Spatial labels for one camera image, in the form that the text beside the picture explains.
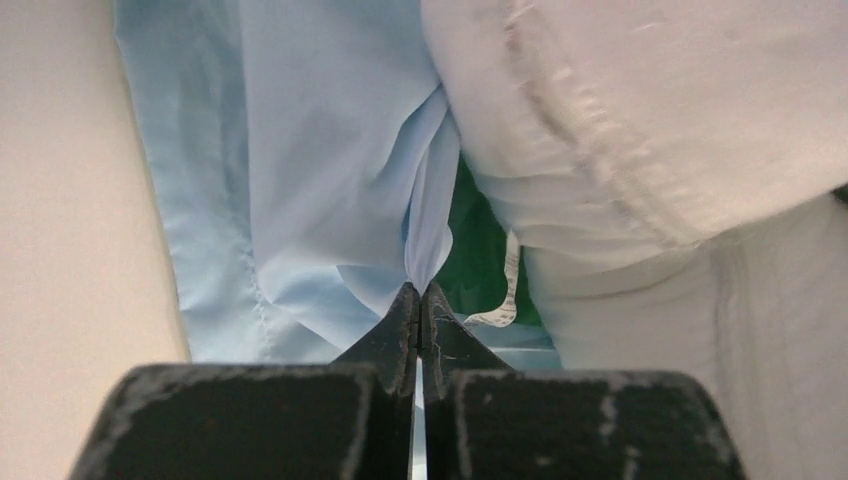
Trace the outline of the light blue pillowcase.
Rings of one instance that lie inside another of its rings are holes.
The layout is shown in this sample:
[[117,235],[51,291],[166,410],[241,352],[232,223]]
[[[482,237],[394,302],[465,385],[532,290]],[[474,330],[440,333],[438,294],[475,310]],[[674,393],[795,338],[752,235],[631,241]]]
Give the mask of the light blue pillowcase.
[[416,1],[118,1],[115,37],[196,362],[322,363],[437,283],[555,368],[460,155]]

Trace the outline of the white pillow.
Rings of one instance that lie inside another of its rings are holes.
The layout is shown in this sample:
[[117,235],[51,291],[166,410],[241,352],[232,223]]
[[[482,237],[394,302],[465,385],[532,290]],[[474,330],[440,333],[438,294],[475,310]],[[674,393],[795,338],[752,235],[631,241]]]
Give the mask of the white pillow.
[[846,3],[421,12],[562,364],[685,372],[751,478],[845,478]]

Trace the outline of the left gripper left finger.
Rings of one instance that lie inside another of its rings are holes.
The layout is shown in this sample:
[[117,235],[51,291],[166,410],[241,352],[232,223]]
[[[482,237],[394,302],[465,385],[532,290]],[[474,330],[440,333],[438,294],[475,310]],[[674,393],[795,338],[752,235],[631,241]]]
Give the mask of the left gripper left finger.
[[420,298],[325,365],[150,364],[107,397],[74,479],[407,479]]

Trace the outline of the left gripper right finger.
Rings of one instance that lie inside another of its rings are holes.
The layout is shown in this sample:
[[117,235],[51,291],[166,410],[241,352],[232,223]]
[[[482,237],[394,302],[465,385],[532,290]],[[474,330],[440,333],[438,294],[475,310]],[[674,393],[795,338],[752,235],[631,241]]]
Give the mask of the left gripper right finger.
[[421,299],[431,479],[742,479],[711,397],[670,371],[518,371]]

